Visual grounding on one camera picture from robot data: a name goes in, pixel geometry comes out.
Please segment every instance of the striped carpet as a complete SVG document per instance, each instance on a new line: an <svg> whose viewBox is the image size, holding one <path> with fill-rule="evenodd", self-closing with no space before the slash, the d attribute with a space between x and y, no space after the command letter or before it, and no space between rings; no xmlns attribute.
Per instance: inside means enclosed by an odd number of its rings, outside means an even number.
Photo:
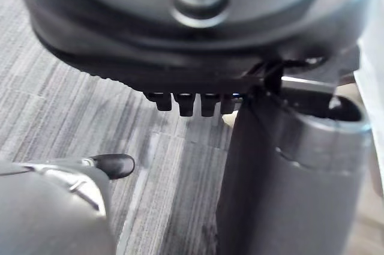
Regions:
<svg viewBox="0 0 384 255"><path fill-rule="evenodd" d="M138 168L111 184L118 254L211 254L230 139L219 114L158 112L141 93L59 62L22 0L0 0L0 31L1 160L126 152Z"/></svg>

